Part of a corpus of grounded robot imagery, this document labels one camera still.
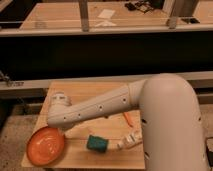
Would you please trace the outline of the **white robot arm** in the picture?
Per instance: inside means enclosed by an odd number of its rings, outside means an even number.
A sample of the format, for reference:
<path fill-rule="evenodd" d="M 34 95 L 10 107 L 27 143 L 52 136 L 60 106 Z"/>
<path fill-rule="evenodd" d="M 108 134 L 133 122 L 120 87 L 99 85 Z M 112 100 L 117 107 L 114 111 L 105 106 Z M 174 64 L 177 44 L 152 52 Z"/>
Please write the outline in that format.
<path fill-rule="evenodd" d="M 157 74 L 75 105 L 56 93 L 47 123 L 70 129 L 87 120 L 131 110 L 142 113 L 146 171 L 211 170 L 198 98 L 189 82 L 176 74 Z"/>

